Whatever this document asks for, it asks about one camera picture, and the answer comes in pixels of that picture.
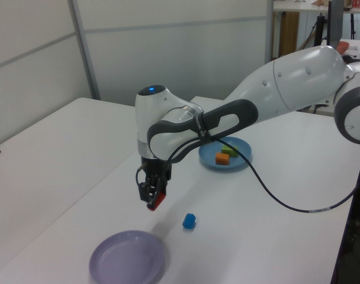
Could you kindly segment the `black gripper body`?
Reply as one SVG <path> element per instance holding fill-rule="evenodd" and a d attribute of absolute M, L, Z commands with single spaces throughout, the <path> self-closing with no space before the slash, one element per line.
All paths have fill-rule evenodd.
<path fill-rule="evenodd" d="M 163 161 L 159 159 L 147 159 L 145 157 L 141 158 L 143 171 L 145 172 L 145 179 L 148 180 L 156 175 L 164 175 L 166 180 L 171 179 L 172 174 L 172 163 L 168 161 Z"/>

